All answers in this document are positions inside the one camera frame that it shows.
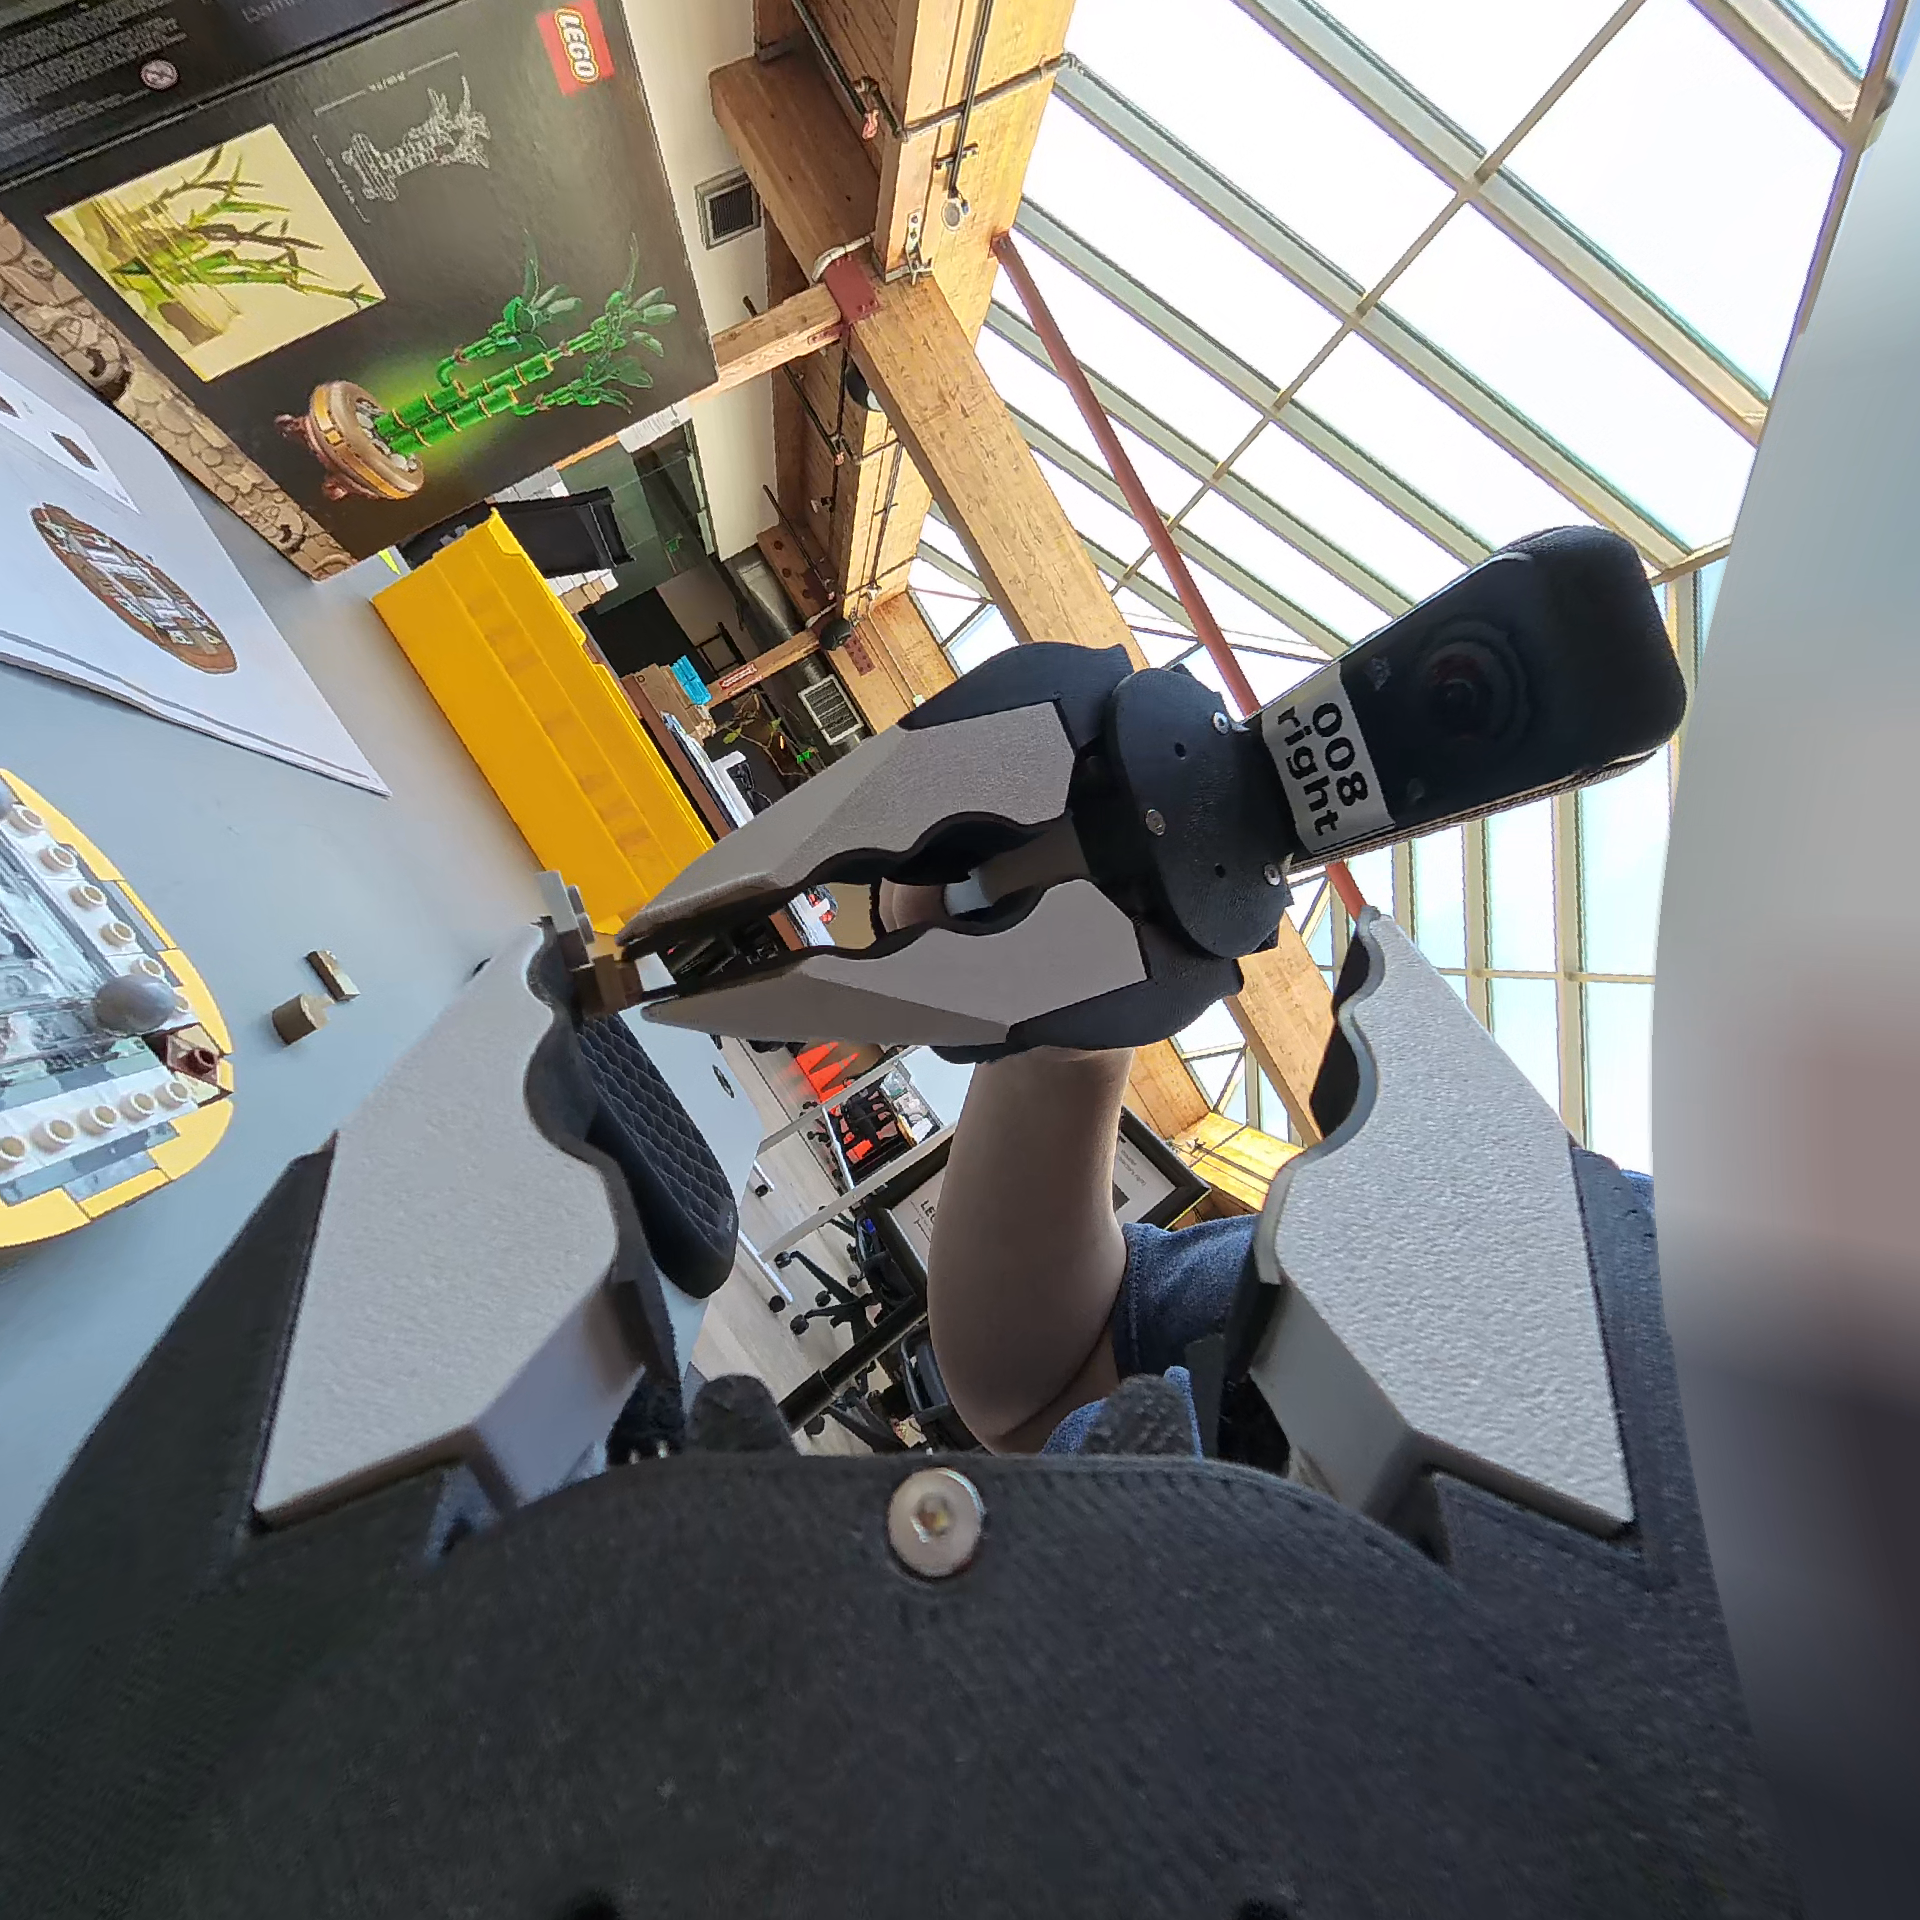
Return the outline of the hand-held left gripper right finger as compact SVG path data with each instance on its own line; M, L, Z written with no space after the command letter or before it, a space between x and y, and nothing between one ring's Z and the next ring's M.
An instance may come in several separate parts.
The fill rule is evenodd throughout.
M1448 1473L1610 1539L1635 1498L1568 1130L1398 924L1366 910L1352 956L1356 1093L1267 1198L1251 1378L1370 1520Z

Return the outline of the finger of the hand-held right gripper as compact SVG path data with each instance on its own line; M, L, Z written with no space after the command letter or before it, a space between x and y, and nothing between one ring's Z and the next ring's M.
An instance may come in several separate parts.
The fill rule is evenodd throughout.
M1075 758L1054 704L892 728L699 856L617 942L664 954L778 912L820 877L906 876L953 825L1045 829L1068 812Z
M1145 979L1133 922L1090 881L1068 881L1006 929L916 925L896 947L812 950L641 1014L733 1041L988 1046Z

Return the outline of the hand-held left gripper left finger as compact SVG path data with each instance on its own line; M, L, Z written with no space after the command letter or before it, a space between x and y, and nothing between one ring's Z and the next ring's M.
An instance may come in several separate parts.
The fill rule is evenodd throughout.
M562 1489L642 1373L682 1378L597 1113L560 940L516 929L331 1139L262 1520L446 1465L516 1509Z

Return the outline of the person's right forearm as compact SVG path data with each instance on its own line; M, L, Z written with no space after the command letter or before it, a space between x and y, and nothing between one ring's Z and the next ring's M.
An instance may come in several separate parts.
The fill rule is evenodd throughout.
M972 1073L931 1236L928 1331L988 1452L1042 1452L1121 1381L1113 1164L1131 1065L1126 1046L1038 1046Z

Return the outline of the lego instruction booklet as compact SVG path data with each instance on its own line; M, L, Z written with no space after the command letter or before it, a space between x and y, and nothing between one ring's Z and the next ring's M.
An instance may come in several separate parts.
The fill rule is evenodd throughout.
M3 340L3 657L389 794L178 472L12 333Z

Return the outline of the black lego box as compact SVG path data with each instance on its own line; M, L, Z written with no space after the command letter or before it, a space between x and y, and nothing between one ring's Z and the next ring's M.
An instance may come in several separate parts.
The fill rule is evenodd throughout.
M717 372L622 4L5 4L3 208L355 560Z

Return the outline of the person's right hand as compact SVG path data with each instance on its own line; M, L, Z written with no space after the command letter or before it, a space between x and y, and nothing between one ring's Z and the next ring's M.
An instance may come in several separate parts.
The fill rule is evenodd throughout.
M948 893L953 881L904 883L883 881L875 886L875 942L868 958L904 965L914 972L952 969L958 954L968 954L976 929L953 912Z

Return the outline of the black honeycomb wrist rest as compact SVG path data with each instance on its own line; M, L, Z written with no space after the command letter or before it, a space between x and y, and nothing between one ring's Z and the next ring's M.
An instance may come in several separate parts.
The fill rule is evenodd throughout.
M722 1164L625 1021L586 1021L579 1045L600 1100L587 1139L627 1178L664 1281L694 1300L713 1297L739 1228Z

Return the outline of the white desk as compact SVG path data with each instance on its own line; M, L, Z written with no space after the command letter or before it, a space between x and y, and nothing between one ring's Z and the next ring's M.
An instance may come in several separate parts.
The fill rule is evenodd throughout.
M741 1270L772 1317L824 1298L851 1273L854 1192L908 1164L958 1123L969 1067L928 1046L846 1043L756 1046L722 1043L722 1056L761 1123L741 1203Z

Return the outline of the black office chair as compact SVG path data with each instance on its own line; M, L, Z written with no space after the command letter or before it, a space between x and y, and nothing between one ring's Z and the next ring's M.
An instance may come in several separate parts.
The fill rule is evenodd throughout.
M779 1402L786 1429L819 1438L837 1425L874 1453L922 1450L973 1452L931 1348L922 1259L885 1213L837 1217L849 1236L852 1276L838 1281L803 1250L779 1252L774 1267L797 1264L819 1285L813 1307L796 1309L788 1328L846 1328L852 1345Z

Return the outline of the wooden ceiling beam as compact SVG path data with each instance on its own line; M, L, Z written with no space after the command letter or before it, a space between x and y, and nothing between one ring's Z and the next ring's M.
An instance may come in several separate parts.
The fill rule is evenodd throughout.
M972 569L1004 616L1014 645L1069 642L1121 674L1145 669L1062 504L1042 475L1020 421L976 357L969 328L953 312L938 273L888 273L883 219L896 166L872 156L832 82L832 41L812 27L806 4L788 4L786 34L708 76L710 115L752 179L761 210L803 289L756 318L765 362L827 355L838 346L881 408L881 475L874 501L928 501L961 536ZM946 669L933 693L900 708L893 728L936 728L928 704L961 681ZM900 881L938 881L939 848L914 852ZM1330 988L1301 932L1232 965L1240 990L1227 1004L1260 1067L1277 1070L1288 1116L1310 1142L1312 1084L1332 1027ZM1170 1037L1125 1049L1164 1049Z

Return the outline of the red pipe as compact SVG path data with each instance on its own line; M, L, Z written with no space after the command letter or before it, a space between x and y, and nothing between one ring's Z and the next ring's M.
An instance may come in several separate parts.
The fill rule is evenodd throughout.
M1126 512L1133 516L1148 548L1165 569L1190 634L1214 661L1216 672L1224 680L1224 688L1232 694L1236 708L1242 713L1252 713L1258 708L1260 686L1246 676L1227 635L1221 632L1206 596L1188 569L1185 550L1177 546L1126 446L1121 442L1121 433L1110 414L1100 404L1088 372L1068 346L1068 339L1051 316L1042 290L1033 281L1030 270L1024 265L1017 241L1004 232L994 236L992 252L1020 298L1024 328L1035 336L1045 350L1051 372L1068 389L1075 412L1090 433L1102 464L1115 482Z

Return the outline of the yellow plastic bin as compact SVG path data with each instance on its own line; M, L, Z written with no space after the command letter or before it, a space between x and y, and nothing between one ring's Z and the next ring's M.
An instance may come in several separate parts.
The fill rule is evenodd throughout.
M617 936L713 844L625 686L500 514L385 588L405 651L540 867Z

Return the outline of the glass skylight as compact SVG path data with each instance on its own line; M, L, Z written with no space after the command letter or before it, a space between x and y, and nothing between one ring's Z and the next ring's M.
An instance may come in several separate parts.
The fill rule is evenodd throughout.
M1264 700L1500 546L1638 548L1690 686L1916 4L1076 4L981 360L1153 666Z

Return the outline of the brown patterned strip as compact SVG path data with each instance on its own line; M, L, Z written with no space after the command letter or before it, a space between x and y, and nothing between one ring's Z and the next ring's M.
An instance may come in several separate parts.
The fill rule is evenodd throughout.
M338 540L158 372L126 331L107 323L78 284L9 219L3 221L3 305L100 402L130 421L306 578L320 584L355 564Z

